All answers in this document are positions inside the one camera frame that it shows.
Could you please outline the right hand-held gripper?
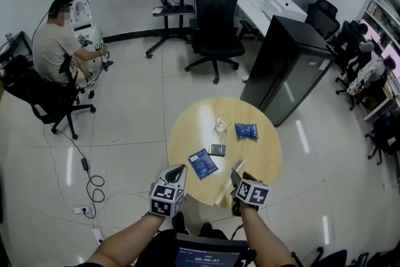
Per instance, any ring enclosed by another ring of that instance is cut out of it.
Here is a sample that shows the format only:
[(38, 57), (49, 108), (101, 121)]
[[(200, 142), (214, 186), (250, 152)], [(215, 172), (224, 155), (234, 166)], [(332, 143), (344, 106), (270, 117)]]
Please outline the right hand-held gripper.
[(246, 205), (256, 211), (264, 206), (269, 195), (269, 187), (261, 180), (256, 179), (246, 171), (242, 179), (236, 170), (231, 172), (231, 184), (233, 186), (231, 211), (233, 216), (240, 216), (240, 208)]

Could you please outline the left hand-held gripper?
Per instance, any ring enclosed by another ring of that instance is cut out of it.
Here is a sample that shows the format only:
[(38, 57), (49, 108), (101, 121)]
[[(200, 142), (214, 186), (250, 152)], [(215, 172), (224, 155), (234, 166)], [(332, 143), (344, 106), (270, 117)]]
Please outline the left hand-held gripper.
[(149, 194), (149, 212), (158, 216), (175, 216), (184, 204), (188, 168), (174, 165), (161, 170)]

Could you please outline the white brush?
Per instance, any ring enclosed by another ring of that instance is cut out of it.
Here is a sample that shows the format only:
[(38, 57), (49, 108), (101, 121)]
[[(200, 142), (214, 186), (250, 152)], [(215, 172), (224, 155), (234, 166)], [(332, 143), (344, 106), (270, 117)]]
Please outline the white brush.
[[(244, 160), (240, 159), (238, 160), (235, 165), (231, 168), (231, 173), (236, 172), (238, 173), (239, 170), (244, 166)], [(221, 192), (218, 194), (218, 197), (216, 198), (214, 205), (215, 206), (219, 206), (221, 204), (221, 201), (224, 199), (226, 193), (228, 192), (228, 189), (231, 187), (232, 185), (232, 179), (231, 177), (229, 177), (229, 180), (227, 181), (227, 183), (224, 185), (224, 187), (222, 188)]]

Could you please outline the blue packet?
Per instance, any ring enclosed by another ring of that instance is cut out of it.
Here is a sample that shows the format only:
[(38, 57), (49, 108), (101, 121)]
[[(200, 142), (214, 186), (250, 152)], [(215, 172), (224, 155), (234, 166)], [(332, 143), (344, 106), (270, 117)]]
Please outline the blue packet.
[(187, 160), (200, 180), (207, 178), (218, 170), (205, 148), (188, 156)]

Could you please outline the small black packet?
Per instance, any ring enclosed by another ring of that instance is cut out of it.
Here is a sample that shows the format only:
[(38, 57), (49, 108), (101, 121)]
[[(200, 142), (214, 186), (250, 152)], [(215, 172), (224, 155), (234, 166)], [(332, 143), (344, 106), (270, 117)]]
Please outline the small black packet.
[(210, 156), (225, 157), (226, 146), (224, 144), (210, 144), (208, 149), (208, 154)]

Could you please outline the blue snack bag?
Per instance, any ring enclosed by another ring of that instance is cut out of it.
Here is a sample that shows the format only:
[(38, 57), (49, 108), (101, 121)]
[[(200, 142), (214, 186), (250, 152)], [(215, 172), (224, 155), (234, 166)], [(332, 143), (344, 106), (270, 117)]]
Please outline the blue snack bag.
[(242, 139), (242, 138), (258, 139), (259, 135), (257, 130), (258, 129), (256, 124), (241, 124), (241, 123), (235, 124), (235, 132), (237, 139)]

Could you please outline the clear glass cup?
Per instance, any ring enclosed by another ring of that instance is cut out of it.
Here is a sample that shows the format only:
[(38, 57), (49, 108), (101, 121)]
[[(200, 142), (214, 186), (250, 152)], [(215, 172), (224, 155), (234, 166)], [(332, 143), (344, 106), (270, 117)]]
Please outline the clear glass cup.
[(220, 114), (216, 116), (213, 132), (218, 136), (222, 136), (227, 133), (228, 128), (231, 125), (231, 118), (227, 114)]

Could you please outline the person's right forearm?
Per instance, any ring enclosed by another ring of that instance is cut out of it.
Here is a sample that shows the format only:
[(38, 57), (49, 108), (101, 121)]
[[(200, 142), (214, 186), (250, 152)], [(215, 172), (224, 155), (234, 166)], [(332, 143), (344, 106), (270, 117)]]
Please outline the person's right forearm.
[(268, 228), (255, 208), (240, 203), (249, 248), (256, 252), (256, 267), (294, 267), (288, 247)]

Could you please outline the person's left forearm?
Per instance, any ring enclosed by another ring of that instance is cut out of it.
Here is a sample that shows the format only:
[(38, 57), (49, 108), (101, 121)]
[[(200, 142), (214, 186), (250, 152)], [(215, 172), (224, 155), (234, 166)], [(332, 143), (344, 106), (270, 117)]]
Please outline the person's left forearm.
[(154, 238), (165, 217), (147, 214), (139, 221), (105, 239), (86, 263), (100, 267), (126, 267)]

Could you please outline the round wooden table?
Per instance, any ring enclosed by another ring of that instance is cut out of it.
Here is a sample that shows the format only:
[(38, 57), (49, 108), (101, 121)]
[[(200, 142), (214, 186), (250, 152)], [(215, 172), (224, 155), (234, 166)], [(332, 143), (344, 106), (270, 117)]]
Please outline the round wooden table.
[[(213, 132), (216, 116), (227, 114), (231, 125), (227, 133), (218, 136)], [(237, 139), (235, 124), (256, 124), (258, 139)], [(212, 160), (218, 170), (200, 180), (188, 161), (188, 156), (210, 144), (224, 144), (225, 157)], [(233, 98), (204, 99), (186, 108), (175, 120), (167, 139), (167, 157), (170, 165), (185, 164), (187, 178), (185, 190), (202, 204), (214, 202), (229, 180), (231, 168), (243, 159), (239, 170), (247, 172), (267, 186), (272, 186), (281, 172), (282, 148), (278, 133), (270, 120), (254, 106)]]

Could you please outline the person's left black shoe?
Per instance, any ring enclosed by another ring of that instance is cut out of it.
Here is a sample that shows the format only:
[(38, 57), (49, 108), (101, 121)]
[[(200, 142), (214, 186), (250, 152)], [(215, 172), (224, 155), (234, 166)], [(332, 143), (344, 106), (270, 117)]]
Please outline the person's left black shoe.
[(189, 234), (186, 227), (184, 215), (181, 211), (178, 211), (172, 218), (172, 228), (176, 233)]

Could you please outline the person's black shirt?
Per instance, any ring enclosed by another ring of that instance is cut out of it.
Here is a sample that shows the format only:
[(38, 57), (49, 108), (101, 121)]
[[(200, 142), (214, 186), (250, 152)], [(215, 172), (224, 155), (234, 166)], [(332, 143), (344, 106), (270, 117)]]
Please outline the person's black shirt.
[(135, 262), (136, 267), (174, 267), (175, 229), (158, 233), (145, 247)]

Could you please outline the black chest-worn screen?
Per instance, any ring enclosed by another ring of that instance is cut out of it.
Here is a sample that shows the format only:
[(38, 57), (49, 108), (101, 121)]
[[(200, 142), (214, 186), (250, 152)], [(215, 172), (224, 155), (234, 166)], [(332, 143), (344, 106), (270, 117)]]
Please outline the black chest-worn screen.
[(246, 241), (177, 234), (174, 267), (247, 267), (256, 252)]

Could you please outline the black glass-door cabinet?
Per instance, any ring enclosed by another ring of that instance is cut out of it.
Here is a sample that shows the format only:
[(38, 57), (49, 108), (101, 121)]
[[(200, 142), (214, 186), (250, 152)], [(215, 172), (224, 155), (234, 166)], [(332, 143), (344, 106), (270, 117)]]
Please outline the black glass-door cabinet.
[(279, 127), (335, 59), (331, 47), (311, 25), (273, 16), (240, 98)]

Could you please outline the white long desk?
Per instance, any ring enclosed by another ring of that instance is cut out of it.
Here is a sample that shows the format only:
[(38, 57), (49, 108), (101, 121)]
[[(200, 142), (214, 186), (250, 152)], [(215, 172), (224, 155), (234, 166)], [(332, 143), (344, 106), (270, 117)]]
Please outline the white long desk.
[(270, 27), (271, 20), (265, 15), (262, 9), (249, 1), (240, 0), (237, 5), (244, 14), (246, 21), (256, 29), (262, 37), (265, 37)]

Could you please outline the white printer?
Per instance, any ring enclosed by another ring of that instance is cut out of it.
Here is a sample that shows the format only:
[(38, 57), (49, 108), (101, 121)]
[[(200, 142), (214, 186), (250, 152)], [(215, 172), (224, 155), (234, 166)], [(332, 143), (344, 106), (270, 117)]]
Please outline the white printer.
[(269, 18), (280, 16), (300, 22), (305, 22), (307, 13), (291, 0), (264, 0), (261, 10)]

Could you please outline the white rounded machine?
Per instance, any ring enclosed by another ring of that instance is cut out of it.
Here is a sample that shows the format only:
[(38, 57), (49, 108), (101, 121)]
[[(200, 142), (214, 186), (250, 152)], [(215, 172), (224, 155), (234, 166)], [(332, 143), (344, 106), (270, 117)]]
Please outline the white rounded machine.
[(107, 71), (108, 67), (113, 63), (109, 58), (109, 51), (107, 49), (106, 42), (101, 36), (100, 28), (95, 23), (93, 18), (93, 12), (88, 0), (72, 0), (70, 3), (70, 20), (66, 24), (70, 31), (74, 33), (74, 36), (78, 39), (79, 35), (86, 38), (87, 46), (82, 47), (86, 51), (93, 52), (94, 45), (96, 43), (103, 44), (104, 55), (100, 57), (101, 62), (98, 71), (94, 73), (94, 76), (87, 82), (86, 87), (92, 86), (103, 70)]

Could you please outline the pink-lit computer monitor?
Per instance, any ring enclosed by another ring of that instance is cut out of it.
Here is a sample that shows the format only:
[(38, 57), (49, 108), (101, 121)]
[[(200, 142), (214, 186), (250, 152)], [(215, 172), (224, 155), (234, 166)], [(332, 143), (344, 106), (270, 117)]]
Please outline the pink-lit computer monitor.
[(363, 24), (365, 24), (366, 26), (367, 26), (367, 32), (366, 32), (366, 34), (364, 35), (364, 38), (366, 39), (366, 40), (374, 40), (376, 43), (380, 43), (381, 42), (381, 36), (379, 35), (379, 33), (377, 32), (377, 31), (375, 31), (374, 29), (373, 29), (373, 27), (372, 26), (370, 26), (364, 19), (362, 19), (361, 21), (360, 21), (360, 23), (363, 23)]
[(389, 43), (381, 54), (382, 58), (391, 57), (396, 63), (393, 70), (394, 77), (400, 82), (400, 49), (393, 43)]

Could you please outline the grey metal desk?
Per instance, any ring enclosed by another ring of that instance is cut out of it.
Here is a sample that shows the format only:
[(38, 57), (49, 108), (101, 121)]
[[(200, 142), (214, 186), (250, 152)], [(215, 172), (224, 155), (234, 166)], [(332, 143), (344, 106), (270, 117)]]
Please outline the grey metal desk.
[(32, 64), (32, 55), (31, 38), (24, 31), (20, 31), (0, 46), (0, 71), (3, 72), (6, 66), (17, 56), (24, 56)]

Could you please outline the white shelving unit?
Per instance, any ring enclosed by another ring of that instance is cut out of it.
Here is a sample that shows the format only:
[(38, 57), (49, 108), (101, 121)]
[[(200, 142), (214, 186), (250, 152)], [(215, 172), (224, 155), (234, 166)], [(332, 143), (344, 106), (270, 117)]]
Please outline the white shelving unit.
[(400, 14), (391, 3), (368, 0), (362, 18), (379, 35), (381, 43), (396, 43), (400, 46)]

